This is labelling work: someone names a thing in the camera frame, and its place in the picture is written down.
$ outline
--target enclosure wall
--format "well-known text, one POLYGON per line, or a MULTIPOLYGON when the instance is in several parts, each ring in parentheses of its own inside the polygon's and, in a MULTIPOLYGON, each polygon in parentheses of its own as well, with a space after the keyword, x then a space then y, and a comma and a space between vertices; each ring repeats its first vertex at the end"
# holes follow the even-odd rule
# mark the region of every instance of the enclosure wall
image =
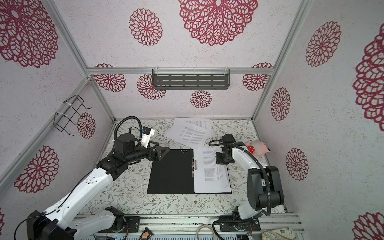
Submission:
POLYGON ((256 119, 310 239, 383 237, 383 9, 315 1, 256 119))
MULTIPOLYGON (((55 1, 86 64, 100 68, 272 68, 300 2, 55 1)), ((150 74, 95 80, 117 118, 249 118, 268 76, 230 77, 227 90, 207 91, 155 90, 150 74)))
MULTIPOLYGON (((94 167, 112 122, 42 3, 0 6, 0 239, 13 239, 19 222, 58 201, 94 167), (50 119, 77 91, 87 109, 77 100, 72 105, 80 108, 65 127, 71 136, 50 119), (33 157, 23 158, 26 151, 33 157)), ((73 109, 63 114, 71 117, 73 109)), ((25 223, 17 239, 26 239, 25 223)))

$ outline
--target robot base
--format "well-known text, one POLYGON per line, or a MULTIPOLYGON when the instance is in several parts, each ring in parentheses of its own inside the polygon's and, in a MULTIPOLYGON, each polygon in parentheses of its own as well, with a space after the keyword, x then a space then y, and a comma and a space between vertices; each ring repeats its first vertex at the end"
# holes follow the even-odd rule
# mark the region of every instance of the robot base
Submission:
MULTIPOLYGON (((233 220, 232 216, 219 216, 219 220, 233 220)), ((258 218, 242 223, 220 223, 220 231, 222 232, 250 232, 260 231, 260 224, 258 218)))
MULTIPOLYGON (((139 231, 140 225, 140 217, 123 217, 124 225, 127 223, 129 225, 129 233, 135 233, 139 231)), ((127 232, 127 228, 124 226, 122 229, 116 231, 115 227, 111 227, 109 229, 101 230, 99 233, 118 233, 118 232, 127 232)))

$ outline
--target patterned fabric pouch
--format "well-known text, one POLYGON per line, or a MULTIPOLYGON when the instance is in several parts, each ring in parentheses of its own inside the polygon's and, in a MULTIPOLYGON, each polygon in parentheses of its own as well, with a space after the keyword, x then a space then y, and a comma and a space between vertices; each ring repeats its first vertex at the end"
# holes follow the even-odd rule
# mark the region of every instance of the patterned fabric pouch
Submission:
POLYGON ((294 240, 296 239, 296 234, 289 229, 289 227, 279 228, 264 232, 262 234, 263 240, 294 240))

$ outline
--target black cable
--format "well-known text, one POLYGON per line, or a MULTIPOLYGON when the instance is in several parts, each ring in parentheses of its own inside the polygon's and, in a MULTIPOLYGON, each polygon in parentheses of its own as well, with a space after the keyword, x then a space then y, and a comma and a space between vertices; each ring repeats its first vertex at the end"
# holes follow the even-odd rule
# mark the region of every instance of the black cable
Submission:
POLYGON ((244 148, 236 145, 236 144, 233 144, 233 143, 230 143, 230 142, 222 142, 221 140, 212 140, 208 143, 209 146, 223 146, 223 145, 227 145, 227 146, 232 146, 232 147, 235 147, 235 148, 238 148, 238 149, 241 149, 242 151, 246 152, 255 162, 256 164, 259 166, 261 172, 263 173, 263 178, 264 178, 264 181, 265 181, 265 188, 266 188, 266 199, 267 199, 267 202, 266 202, 266 211, 262 210, 262 213, 265 214, 266 216, 270 216, 271 215, 271 207, 272 207, 272 203, 271 203, 271 186, 269 184, 269 180, 268 180, 268 175, 265 171, 265 169, 263 168, 263 166, 261 165, 261 163, 259 162, 259 160, 257 160, 255 158, 254 155, 252 155, 251 152, 249 151, 245 151, 244 148))
POLYGON ((110 156, 114 151, 115 151, 115 141, 116 141, 116 138, 117 138, 117 134, 118 134, 118 130, 120 128, 120 126, 127 120, 130 120, 130 119, 135 119, 138 123, 139 123, 139 132, 140 132, 140 137, 139 137, 139 140, 141 141, 141 137, 142 137, 142 130, 143 130, 143 127, 141 126, 141 122, 140 120, 135 117, 135 116, 129 116, 129 117, 126 117, 124 118, 123 120, 121 120, 117 125, 116 125, 116 128, 115 128, 115 131, 113 132, 113 147, 112 147, 112 150, 108 153, 108 156, 110 156))
POLYGON ((256 164, 259 166, 260 170, 263 173, 263 178, 264 178, 265 188, 266 188, 266 211, 262 210, 262 213, 269 217, 271 215, 271 208, 272 208, 271 186, 269 185, 268 176, 262 164, 259 161, 257 161, 256 164))
MULTIPOLYGON (((44 215, 40 215, 40 216, 35 216, 35 217, 47 216, 48 214, 51 214, 51 213, 53 213, 54 211, 56 211, 56 210, 53 210, 53 211, 50 212, 50 213, 47 213, 47 214, 44 214, 44 215)), ((14 239, 14 240, 16 240, 16 232, 17 232, 17 229, 20 227, 20 225, 21 225, 23 222, 27 221, 28 219, 35 218, 35 217, 27 217, 26 219, 24 219, 23 221, 21 221, 21 222, 19 223, 19 225, 17 225, 17 227, 16 227, 16 229, 15 229, 15 232, 13 233, 13 239, 14 239)))
MULTIPOLYGON (((70 197, 71 193, 74 191, 74 189, 77 187, 77 185, 79 185, 80 182, 81 182, 86 176, 88 176, 92 171, 90 171, 90 172, 87 173, 84 177, 81 178, 81 180, 76 184, 76 186, 72 189, 72 191, 68 194, 67 198, 60 204, 59 207, 61 207, 61 206, 64 204, 64 202, 67 201, 67 199, 70 197)), ((16 229, 15 229, 15 232, 14 232, 14 234, 13 234, 13 239, 16 240, 16 232, 17 232, 17 229, 20 227, 20 225, 21 225, 23 222, 25 222, 25 221, 27 221, 28 219, 31 219, 31 218, 47 216, 48 214, 51 214, 51 213, 53 213, 54 211, 56 211, 56 209, 53 210, 53 211, 50 212, 50 213, 47 213, 47 214, 44 214, 44 215, 40 215, 40 216, 27 217, 26 219, 24 219, 23 221, 21 221, 21 222, 19 223, 19 225, 17 225, 17 227, 16 227, 16 229)))
POLYGON ((253 216, 253 217, 250 217, 250 218, 247 218, 247 219, 243 219, 243 220, 216 220, 212 223, 212 228, 213 228, 213 231, 215 232, 216 236, 220 239, 220 240, 225 240, 224 238, 222 238, 216 231, 215 229, 215 224, 218 224, 218 223, 242 223, 242 222, 248 222, 248 221, 251 221, 251 220, 254 220, 254 218, 258 218, 262 215, 261 212, 259 212, 257 215, 253 216))
POLYGON ((130 128, 129 128, 129 132, 128 132, 128 133, 131 133, 131 132, 132 132, 132 128, 136 128, 137 130, 139 130, 137 127, 133 126, 133 127, 130 127, 130 128))

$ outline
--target white cable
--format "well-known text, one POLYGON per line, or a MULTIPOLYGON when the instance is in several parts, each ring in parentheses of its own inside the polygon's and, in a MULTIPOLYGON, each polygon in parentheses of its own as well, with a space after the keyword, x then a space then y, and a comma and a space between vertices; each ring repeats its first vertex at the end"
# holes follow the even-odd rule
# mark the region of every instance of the white cable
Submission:
POLYGON ((213 240, 216 240, 216 235, 215 235, 215 233, 214 233, 213 228, 212 228, 210 225, 205 225, 205 224, 201 225, 201 226, 197 229, 195 240, 199 240, 199 239, 198 239, 198 237, 199 237, 198 235, 199 235, 199 231, 200 231, 202 228, 208 228, 209 230, 211 230, 212 235, 214 236, 213 240))

